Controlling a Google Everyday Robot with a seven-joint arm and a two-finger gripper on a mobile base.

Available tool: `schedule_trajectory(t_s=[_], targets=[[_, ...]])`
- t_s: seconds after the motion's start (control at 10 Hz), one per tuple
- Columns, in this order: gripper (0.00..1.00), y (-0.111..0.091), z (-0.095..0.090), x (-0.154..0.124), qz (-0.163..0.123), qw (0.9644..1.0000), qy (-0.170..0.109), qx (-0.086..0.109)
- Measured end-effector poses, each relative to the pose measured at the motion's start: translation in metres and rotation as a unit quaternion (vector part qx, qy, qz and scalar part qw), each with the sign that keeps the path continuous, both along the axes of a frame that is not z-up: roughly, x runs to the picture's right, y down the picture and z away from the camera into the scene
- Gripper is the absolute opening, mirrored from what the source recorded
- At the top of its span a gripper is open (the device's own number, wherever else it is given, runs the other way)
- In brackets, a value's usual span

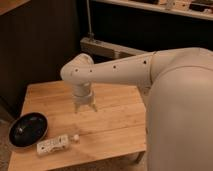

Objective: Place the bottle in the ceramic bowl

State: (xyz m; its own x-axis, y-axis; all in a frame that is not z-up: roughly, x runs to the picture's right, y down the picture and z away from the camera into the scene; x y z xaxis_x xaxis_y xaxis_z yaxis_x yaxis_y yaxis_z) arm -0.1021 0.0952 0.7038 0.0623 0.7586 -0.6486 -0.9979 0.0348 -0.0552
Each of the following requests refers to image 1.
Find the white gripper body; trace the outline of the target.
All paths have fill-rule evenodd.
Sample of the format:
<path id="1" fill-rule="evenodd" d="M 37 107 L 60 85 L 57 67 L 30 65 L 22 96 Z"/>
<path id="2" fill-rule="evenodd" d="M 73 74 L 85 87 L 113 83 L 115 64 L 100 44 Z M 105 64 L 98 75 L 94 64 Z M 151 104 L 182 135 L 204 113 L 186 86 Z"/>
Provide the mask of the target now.
<path id="1" fill-rule="evenodd" d="M 77 95 L 74 93 L 73 100 L 77 107 L 80 107 L 81 105 L 90 105 L 94 102 L 94 93 L 90 92 L 87 95 Z"/>

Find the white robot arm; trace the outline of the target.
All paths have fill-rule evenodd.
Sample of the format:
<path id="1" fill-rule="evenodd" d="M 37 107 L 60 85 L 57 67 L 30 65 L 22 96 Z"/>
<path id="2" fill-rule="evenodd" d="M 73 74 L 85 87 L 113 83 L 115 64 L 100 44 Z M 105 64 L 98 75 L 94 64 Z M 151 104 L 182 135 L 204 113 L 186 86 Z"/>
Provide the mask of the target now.
<path id="1" fill-rule="evenodd" d="M 147 171 L 213 171 L 213 51 L 170 49 L 99 64 L 81 53 L 60 75 L 78 106 L 93 101 L 94 82 L 138 88 L 147 99 Z"/>

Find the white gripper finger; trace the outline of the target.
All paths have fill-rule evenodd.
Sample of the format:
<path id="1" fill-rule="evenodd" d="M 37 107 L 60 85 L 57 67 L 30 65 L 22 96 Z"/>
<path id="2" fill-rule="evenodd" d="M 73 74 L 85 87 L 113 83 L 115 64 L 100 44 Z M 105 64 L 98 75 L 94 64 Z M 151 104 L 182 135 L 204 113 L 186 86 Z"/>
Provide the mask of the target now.
<path id="1" fill-rule="evenodd" d="M 91 103 L 91 107 L 92 107 L 92 109 L 93 109 L 95 112 L 98 111 L 97 106 L 96 106 L 95 103 Z"/>
<path id="2" fill-rule="evenodd" d="M 74 113 L 78 113 L 78 111 L 79 111 L 79 106 L 78 106 L 78 105 L 75 105 L 75 106 L 74 106 Z"/>

